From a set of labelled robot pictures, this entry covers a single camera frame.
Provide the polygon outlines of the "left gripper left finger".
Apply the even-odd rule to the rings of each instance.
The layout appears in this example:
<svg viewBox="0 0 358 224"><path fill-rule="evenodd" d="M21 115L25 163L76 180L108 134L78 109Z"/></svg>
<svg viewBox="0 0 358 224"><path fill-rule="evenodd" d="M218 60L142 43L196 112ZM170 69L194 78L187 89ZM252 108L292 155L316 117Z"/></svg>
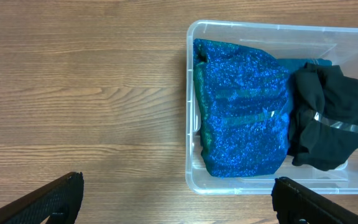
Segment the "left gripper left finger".
<svg viewBox="0 0 358 224"><path fill-rule="evenodd" d="M0 224L74 224L81 208L84 178L69 172L43 187L0 208Z"/></svg>

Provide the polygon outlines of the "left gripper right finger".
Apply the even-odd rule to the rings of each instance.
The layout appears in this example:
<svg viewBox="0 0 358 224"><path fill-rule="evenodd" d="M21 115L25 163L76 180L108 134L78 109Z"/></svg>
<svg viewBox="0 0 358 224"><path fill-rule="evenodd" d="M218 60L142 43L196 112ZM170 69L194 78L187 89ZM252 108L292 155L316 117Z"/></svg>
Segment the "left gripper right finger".
<svg viewBox="0 0 358 224"><path fill-rule="evenodd" d="M272 205L280 224L358 224L358 215L288 177L275 179Z"/></svg>

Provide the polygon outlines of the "black garment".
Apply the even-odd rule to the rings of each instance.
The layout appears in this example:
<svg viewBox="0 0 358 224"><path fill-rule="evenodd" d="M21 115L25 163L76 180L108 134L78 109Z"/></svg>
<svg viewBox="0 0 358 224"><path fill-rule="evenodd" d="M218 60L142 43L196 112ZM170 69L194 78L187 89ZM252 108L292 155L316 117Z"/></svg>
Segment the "black garment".
<svg viewBox="0 0 358 224"><path fill-rule="evenodd" d="M358 149L358 79L345 76L338 65L306 63L291 84L292 164L336 169Z"/></svg>

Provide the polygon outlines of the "blue sequin cloth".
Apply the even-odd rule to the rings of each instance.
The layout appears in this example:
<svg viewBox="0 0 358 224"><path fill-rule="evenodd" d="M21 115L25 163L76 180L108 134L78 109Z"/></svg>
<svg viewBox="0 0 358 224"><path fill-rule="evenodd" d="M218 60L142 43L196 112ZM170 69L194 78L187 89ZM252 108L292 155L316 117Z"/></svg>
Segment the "blue sequin cloth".
<svg viewBox="0 0 358 224"><path fill-rule="evenodd" d="M274 174L288 145L288 70L267 52L195 39L193 81L201 157L213 177Z"/></svg>

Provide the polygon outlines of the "blue denim jeans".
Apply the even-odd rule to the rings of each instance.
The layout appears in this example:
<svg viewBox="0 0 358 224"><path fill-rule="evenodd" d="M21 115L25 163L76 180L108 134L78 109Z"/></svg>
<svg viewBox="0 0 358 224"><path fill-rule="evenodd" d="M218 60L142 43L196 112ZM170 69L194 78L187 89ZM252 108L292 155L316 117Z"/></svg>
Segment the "blue denim jeans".
<svg viewBox="0 0 358 224"><path fill-rule="evenodd" d="M331 66L332 61L322 58L281 58L277 62L285 67L290 73L293 73L305 66L306 63L312 63L315 65Z"/></svg>

